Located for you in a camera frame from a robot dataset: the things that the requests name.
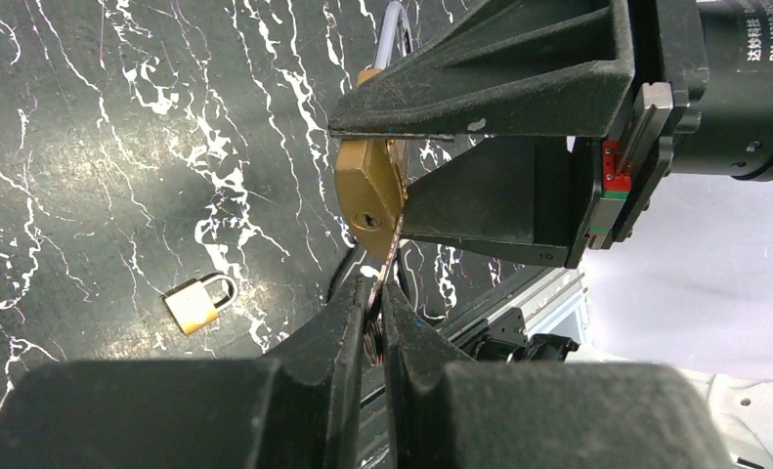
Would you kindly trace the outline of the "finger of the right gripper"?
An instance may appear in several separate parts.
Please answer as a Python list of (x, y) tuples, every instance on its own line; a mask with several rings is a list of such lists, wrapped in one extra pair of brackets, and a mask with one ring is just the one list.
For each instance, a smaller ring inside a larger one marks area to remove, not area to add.
[(343, 95), (335, 138), (603, 137), (635, 76), (624, 1), (478, 1)]
[(574, 269), (596, 204), (596, 141), (487, 138), (408, 186), (401, 235)]

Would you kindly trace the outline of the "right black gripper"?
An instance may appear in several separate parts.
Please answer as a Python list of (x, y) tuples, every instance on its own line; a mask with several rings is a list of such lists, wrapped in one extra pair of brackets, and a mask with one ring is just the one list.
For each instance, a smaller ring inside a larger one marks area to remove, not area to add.
[(773, 1), (632, 1), (636, 74), (605, 155), (630, 192), (587, 244), (625, 241), (670, 174), (773, 181)]

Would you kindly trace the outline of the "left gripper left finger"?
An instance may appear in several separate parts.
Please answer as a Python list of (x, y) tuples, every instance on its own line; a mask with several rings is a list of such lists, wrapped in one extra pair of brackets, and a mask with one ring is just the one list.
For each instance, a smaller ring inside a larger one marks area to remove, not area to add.
[(254, 359), (32, 370), (0, 411), (0, 468), (352, 468), (368, 286)]

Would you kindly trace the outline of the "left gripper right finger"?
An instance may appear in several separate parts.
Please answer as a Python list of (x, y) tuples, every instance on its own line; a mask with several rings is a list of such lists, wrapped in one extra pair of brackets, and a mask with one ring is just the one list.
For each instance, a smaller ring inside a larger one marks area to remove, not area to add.
[(398, 468), (728, 468), (706, 404), (650, 363), (478, 362), (382, 296), (390, 454)]

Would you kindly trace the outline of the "small silver key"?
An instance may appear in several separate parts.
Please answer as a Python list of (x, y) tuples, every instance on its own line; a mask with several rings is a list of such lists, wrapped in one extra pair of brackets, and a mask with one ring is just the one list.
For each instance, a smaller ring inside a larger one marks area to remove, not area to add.
[(379, 366), (382, 363), (382, 327), (380, 325), (380, 312), (383, 287), (394, 270), (397, 251), (400, 246), (401, 231), (404, 224), (404, 216), (397, 219), (395, 231), (389, 245), (386, 260), (381, 266), (380, 272), (370, 291), (367, 308), (364, 315), (363, 346), (365, 357), (370, 365)]

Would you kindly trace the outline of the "large brass padlock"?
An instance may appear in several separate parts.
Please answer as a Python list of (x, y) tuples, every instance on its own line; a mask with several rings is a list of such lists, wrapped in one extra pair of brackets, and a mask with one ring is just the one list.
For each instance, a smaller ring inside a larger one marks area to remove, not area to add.
[[(399, 50), (413, 49), (408, 14), (400, 1), (386, 7), (373, 66), (358, 74), (357, 84), (383, 71)], [(384, 260), (395, 244), (407, 194), (407, 142), (394, 139), (343, 139), (334, 179), (342, 215), (367, 253)]]

